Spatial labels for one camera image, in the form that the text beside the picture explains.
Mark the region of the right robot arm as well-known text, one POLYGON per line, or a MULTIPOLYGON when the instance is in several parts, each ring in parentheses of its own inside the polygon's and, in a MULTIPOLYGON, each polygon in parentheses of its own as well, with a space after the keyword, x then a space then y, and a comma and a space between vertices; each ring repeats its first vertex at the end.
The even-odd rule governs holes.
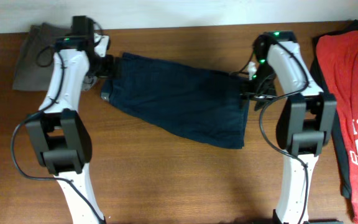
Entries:
POLYGON ((308 71, 292 31, 260 34, 252 45, 259 66, 248 70, 241 97, 258 102, 259 128, 267 144, 283 155, 280 198, 272 223, 309 223, 308 199, 315 165, 329 142, 337 102, 308 71), (285 100, 277 121, 276 143, 262 125, 269 106, 285 100))

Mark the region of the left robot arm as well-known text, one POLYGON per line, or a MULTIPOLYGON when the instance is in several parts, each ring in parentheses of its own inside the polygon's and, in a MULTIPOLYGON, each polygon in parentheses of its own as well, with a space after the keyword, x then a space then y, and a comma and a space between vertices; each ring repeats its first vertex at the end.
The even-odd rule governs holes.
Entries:
POLYGON ((48 92, 25 126, 37 160, 60 185, 74 223, 105 223, 90 179, 91 138, 78 114, 85 77, 101 70, 106 35, 68 36, 54 45, 48 92))

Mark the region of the folded grey shorts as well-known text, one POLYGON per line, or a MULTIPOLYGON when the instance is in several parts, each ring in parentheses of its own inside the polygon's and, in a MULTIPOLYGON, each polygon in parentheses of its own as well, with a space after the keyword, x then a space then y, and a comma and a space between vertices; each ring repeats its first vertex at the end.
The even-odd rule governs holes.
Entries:
POLYGON ((53 45, 56 38, 66 36, 70 31, 46 22, 31 26, 16 62, 13 90, 48 90, 54 68, 54 52, 50 49, 43 52, 42 49, 53 45))

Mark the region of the navy blue shorts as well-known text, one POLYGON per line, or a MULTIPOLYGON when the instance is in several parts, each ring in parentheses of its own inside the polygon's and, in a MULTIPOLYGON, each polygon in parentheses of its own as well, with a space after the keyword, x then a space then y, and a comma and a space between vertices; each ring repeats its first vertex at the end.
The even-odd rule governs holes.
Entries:
POLYGON ((249 102, 228 73, 124 53, 101 98, 166 131, 226 149, 244 147, 249 102))

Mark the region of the red printed t-shirt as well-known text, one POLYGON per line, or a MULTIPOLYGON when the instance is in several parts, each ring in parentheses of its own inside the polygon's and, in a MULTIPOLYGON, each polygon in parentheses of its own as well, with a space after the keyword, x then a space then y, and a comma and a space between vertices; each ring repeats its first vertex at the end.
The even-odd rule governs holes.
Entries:
POLYGON ((354 222, 358 223, 358 31, 320 37, 316 56, 326 85, 337 100, 349 160, 354 222))

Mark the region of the black garment under pile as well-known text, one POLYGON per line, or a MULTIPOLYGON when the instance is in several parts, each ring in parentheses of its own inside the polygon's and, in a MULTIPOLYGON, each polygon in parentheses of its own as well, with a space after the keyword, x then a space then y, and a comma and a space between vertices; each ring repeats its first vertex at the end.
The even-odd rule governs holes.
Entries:
MULTIPOLYGON (((325 34, 317 35, 312 38, 313 44, 313 52, 314 52, 314 59, 310 67, 310 74, 314 78, 317 85, 319 85, 324 92, 328 92, 328 86, 325 82, 323 72, 319 65, 317 56, 316 56, 316 46, 319 42, 319 39, 325 35, 341 35, 348 33, 350 31, 358 31, 358 20, 352 21, 348 26, 343 28, 342 30, 336 30, 332 32, 327 32, 325 34)), ((333 139, 334 150, 336 153, 337 164, 339 168, 339 174, 341 178, 341 195, 346 198, 351 198, 351 182, 350 182, 350 175, 349 175, 349 160, 346 152, 346 148, 344 145, 344 140, 342 137, 341 126, 339 122, 339 116, 336 113, 333 121, 333 128, 331 131, 331 137, 333 139)))

